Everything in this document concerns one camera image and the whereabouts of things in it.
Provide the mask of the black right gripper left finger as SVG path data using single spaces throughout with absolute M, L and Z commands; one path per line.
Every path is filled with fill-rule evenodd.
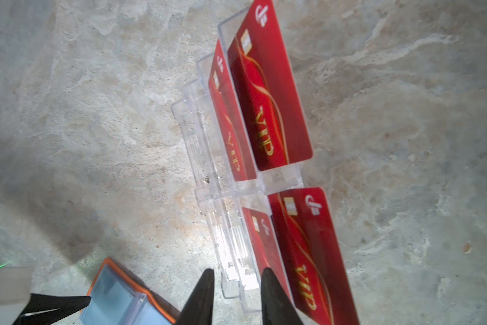
M 215 275 L 205 269 L 183 307 L 175 325 L 212 325 Z

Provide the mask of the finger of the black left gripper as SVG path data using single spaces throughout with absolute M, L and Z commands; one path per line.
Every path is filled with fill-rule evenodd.
M 13 325 L 53 324 L 88 307 L 90 301 L 90 296 L 58 297 L 32 293 Z

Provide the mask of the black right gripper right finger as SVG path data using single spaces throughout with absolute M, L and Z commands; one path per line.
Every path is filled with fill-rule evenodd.
M 261 280 L 262 323 L 264 325 L 303 325 L 295 307 L 271 268 L 264 269 Z

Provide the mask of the orange card holder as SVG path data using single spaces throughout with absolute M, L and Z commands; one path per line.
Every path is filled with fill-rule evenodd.
M 81 324 L 174 324 L 176 318 L 162 307 L 150 290 L 137 284 L 112 259 L 101 264 L 80 314 Z

